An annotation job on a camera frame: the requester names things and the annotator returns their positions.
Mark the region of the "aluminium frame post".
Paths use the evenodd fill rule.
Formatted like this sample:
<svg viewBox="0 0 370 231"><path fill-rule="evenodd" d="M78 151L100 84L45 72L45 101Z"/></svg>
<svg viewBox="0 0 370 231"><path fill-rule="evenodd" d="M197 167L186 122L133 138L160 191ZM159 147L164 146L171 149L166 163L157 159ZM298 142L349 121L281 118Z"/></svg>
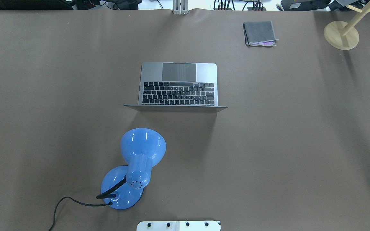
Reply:
<svg viewBox="0 0 370 231"><path fill-rule="evenodd" d="M187 15L188 12L188 0L173 0L174 15Z"/></svg>

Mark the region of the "grey laptop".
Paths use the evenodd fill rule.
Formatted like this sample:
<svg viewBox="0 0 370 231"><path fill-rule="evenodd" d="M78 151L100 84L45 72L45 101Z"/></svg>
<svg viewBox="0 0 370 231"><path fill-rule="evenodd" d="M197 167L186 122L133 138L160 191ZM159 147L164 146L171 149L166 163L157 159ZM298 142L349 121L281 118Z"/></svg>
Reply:
<svg viewBox="0 0 370 231"><path fill-rule="evenodd" d="M215 63L144 62L137 111L217 113L218 77Z"/></svg>

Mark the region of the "folded grey cloth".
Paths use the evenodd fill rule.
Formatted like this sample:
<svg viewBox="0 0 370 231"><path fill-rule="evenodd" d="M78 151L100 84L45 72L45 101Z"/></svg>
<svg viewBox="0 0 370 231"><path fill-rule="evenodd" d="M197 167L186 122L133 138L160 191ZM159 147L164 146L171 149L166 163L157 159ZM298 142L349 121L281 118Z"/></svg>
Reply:
<svg viewBox="0 0 370 231"><path fill-rule="evenodd" d="M243 23L245 44L253 47L274 47L278 40L272 21L247 21Z"/></svg>

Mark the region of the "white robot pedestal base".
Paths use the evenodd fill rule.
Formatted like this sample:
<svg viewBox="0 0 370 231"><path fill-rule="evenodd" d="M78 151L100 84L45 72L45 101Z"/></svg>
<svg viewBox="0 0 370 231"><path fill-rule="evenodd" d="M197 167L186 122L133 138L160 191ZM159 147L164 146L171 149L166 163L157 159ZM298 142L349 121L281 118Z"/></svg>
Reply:
<svg viewBox="0 0 370 231"><path fill-rule="evenodd" d="M143 221L137 231L221 231L221 222L214 220Z"/></svg>

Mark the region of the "blue desk lamp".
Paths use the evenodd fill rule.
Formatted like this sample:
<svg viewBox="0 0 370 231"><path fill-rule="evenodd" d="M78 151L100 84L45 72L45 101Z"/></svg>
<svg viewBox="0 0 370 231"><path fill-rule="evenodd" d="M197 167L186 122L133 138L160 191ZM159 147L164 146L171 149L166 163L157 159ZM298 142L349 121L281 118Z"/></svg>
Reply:
<svg viewBox="0 0 370 231"><path fill-rule="evenodd" d="M139 202L151 180L152 168L163 158L166 141L158 132L135 128L121 138L120 148L126 165L110 170L96 196L113 209L129 209Z"/></svg>

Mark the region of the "wooden cup rack stand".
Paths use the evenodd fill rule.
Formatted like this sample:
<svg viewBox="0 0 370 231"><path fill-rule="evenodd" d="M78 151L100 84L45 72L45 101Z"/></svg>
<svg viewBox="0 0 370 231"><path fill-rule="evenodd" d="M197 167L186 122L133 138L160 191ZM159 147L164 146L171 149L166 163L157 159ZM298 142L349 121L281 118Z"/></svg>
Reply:
<svg viewBox="0 0 370 231"><path fill-rule="evenodd" d="M370 1L362 9L349 4L346 7L357 12L351 21L333 21L327 24L323 30L326 41L333 47L344 51L351 50L357 46L359 33L355 29L355 25L370 12Z"/></svg>

